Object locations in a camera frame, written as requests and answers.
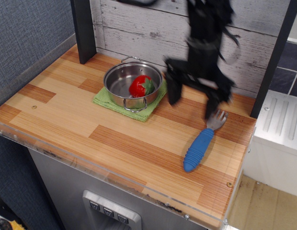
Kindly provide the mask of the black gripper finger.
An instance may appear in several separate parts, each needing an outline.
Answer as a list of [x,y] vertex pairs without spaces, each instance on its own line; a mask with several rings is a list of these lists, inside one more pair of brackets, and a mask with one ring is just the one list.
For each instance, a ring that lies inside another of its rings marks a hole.
[[219,104],[222,102],[229,102],[232,98],[231,92],[224,92],[220,89],[218,90],[212,90],[207,94],[208,101],[206,103],[206,113],[205,113],[205,119],[208,119],[211,115],[213,115]]
[[165,79],[167,82],[168,101],[170,105],[174,105],[181,98],[183,86],[182,75],[173,71],[167,71],[165,73]]

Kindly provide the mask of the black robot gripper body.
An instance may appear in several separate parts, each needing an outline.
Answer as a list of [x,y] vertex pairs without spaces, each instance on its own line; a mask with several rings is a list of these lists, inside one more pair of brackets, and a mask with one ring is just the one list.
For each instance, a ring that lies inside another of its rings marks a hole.
[[190,36],[187,38],[187,44],[187,59],[166,58],[167,71],[179,73],[182,75],[183,85],[206,94],[218,89],[231,92],[234,82],[225,76],[217,65],[220,40],[208,42]]

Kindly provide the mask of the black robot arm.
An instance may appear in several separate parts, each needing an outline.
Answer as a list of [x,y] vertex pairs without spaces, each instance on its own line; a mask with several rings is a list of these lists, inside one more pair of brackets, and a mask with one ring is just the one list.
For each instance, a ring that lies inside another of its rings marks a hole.
[[221,102],[229,101],[234,85],[217,65],[222,34],[232,37],[226,26],[232,22],[233,9],[228,0],[189,0],[187,9],[191,27],[188,58],[165,59],[168,100],[171,105],[177,103],[183,85],[202,91],[208,97],[205,114],[208,119]]

